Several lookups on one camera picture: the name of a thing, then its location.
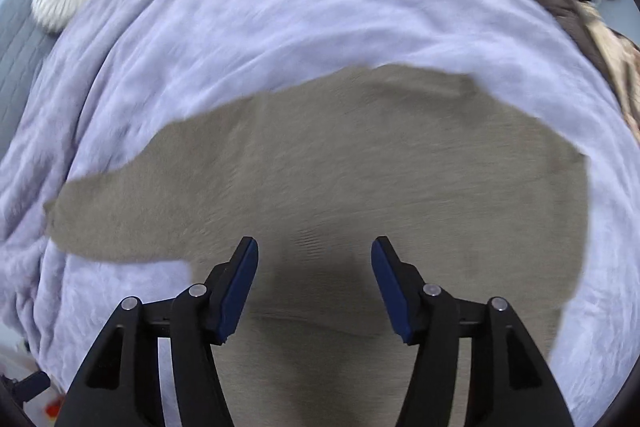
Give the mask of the brown striped clothes pile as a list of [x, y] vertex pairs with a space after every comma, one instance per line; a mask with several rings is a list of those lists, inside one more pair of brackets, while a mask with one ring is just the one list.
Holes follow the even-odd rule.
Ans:
[[615, 95], [620, 113], [639, 135], [639, 48], [609, 28], [596, 8], [579, 0], [535, 0], [572, 38]]

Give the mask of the lavender plush bed blanket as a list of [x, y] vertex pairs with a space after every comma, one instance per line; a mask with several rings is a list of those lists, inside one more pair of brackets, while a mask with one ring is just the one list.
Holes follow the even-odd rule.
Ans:
[[600, 72], [535, 0], [88, 0], [32, 82], [1, 163], [1, 315], [68, 389], [122, 298], [170, 298], [180, 259], [61, 251], [46, 207], [118, 170], [168, 124], [344, 69], [470, 77], [585, 157], [582, 272], [542, 352], [578, 426], [592, 426], [639, 354], [639, 135]]

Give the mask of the grey quilted headboard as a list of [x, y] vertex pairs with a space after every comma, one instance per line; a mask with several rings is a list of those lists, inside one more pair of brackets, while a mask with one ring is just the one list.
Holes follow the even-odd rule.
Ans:
[[34, 21], [32, 0], [1, 2], [2, 153], [6, 153], [14, 138], [32, 82], [57, 38]]

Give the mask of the olive brown knit sweater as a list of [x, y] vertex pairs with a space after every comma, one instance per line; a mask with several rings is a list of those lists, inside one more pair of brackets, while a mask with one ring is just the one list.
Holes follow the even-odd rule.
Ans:
[[380, 236], [454, 297], [510, 301], [548, 352], [584, 259], [588, 176], [561, 135], [470, 78], [344, 69], [168, 124], [46, 207], [66, 253], [180, 259], [196, 281], [259, 247], [216, 365], [239, 426], [390, 426], [414, 352], [371, 268]]

